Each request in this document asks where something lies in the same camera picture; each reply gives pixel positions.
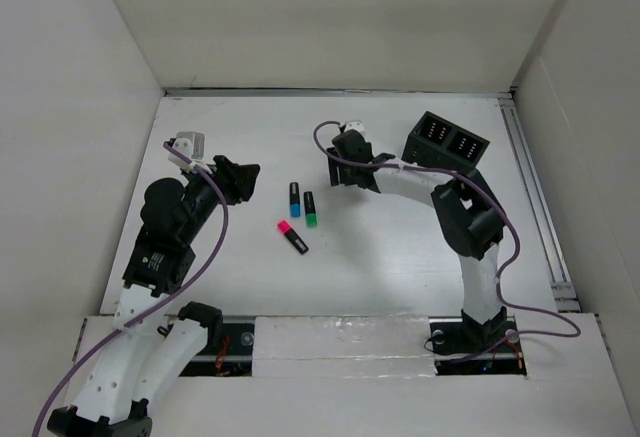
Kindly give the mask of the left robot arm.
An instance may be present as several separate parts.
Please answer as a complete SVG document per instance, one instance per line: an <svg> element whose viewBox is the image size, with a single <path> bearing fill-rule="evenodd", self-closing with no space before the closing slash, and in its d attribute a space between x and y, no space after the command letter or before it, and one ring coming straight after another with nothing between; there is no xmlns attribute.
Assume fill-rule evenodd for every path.
<svg viewBox="0 0 640 437"><path fill-rule="evenodd" d="M214 157L187 163L184 181L159 179L144 194L142 227L123 275L113 331L80 358L95 361L68 406L51 412L56 436L148 436L153 414L199 352L222 344L219 309L187 303L169 324L164 308L194 283L192 243L216 208L227 212L253 195L260 167Z"/></svg>

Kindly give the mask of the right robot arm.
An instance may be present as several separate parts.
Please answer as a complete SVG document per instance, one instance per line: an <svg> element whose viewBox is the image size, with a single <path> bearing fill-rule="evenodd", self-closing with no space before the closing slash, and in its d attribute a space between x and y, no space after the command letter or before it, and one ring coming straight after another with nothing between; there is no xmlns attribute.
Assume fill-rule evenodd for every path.
<svg viewBox="0 0 640 437"><path fill-rule="evenodd" d="M402 197L434 209L442 235L459 258L463 282L462 338L468 353L487 353L504 334L506 306L498 297L498 254L503 209L482 175L404 165L388 153L374 154L358 123L344 124L326 150L330 183Z"/></svg>

